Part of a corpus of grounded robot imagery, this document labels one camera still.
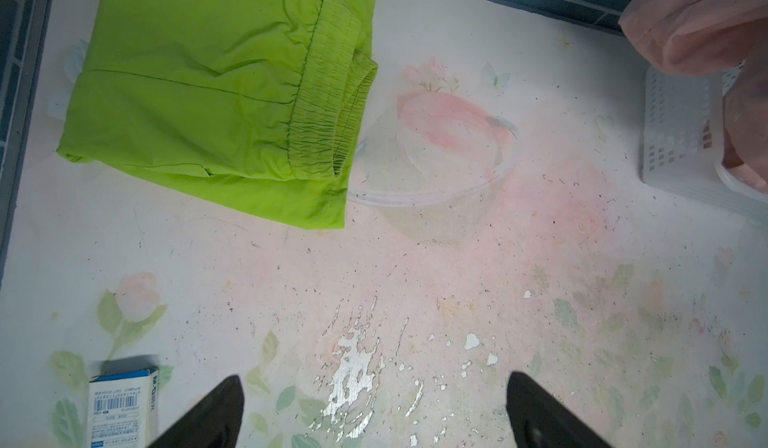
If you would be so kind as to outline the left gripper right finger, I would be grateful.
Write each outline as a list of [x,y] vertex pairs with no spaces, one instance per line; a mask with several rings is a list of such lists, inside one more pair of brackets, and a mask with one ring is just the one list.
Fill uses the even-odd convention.
[[524,372],[513,371],[509,377],[506,412],[518,447],[610,448]]

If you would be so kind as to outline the pink shorts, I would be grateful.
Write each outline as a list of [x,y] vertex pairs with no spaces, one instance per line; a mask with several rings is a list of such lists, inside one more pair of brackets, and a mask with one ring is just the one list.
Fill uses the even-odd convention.
[[767,0],[632,0],[619,25],[661,72],[742,68],[723,98],[724,167],[767,190]]

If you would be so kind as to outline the lime green shorts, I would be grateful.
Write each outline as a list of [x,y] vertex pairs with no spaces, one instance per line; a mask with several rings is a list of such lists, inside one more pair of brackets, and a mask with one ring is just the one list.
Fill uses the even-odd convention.
[[58,153],[249,215],[344,225],[376,0],[100,0]]

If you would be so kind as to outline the blue white card label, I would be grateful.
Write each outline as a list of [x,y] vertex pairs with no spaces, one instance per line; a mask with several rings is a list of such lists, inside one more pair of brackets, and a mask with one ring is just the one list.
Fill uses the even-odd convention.
[[149,447],[157,436],[159,369],[94,377],[89,382],[86,447]]

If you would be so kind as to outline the white plastic laundry basket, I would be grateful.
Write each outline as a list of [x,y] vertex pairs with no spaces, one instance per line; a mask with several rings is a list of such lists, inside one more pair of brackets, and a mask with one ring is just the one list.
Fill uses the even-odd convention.
[[645,75],[642,180],[649,186],[748,218],[767,220],[767,195],[722,165],[722,101],[742,69],[704,77]]

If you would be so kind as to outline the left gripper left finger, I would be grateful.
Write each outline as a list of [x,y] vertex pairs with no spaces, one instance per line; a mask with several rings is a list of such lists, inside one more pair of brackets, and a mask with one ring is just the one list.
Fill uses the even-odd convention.
[[240,377],[228,376],[149,447],[235,447],[242,426],[244,403]]

